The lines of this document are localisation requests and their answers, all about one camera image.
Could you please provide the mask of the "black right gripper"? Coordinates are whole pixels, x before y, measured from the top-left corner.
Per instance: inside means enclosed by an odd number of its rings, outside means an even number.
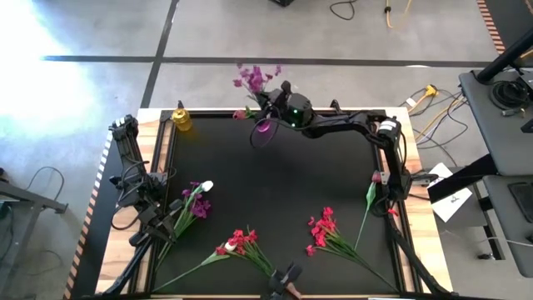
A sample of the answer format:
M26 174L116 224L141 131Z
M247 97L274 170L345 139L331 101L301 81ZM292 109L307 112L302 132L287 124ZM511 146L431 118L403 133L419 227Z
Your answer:
M298 92L282 89L260 92L256 94L256 101L260 109L264 109L261 110L262 123L274 118L291 128L303 128L312 120L311 102Z

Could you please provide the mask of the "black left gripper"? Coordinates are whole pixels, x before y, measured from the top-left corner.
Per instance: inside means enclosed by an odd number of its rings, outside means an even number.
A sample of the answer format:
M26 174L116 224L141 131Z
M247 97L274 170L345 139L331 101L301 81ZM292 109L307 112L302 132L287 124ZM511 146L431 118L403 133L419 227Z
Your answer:
M167 243L177 241L177 235L173 228L173 215L183 205L181 199L176 199L168 206L165 212L157 203L141 201L141 240L146 238L160 238Z

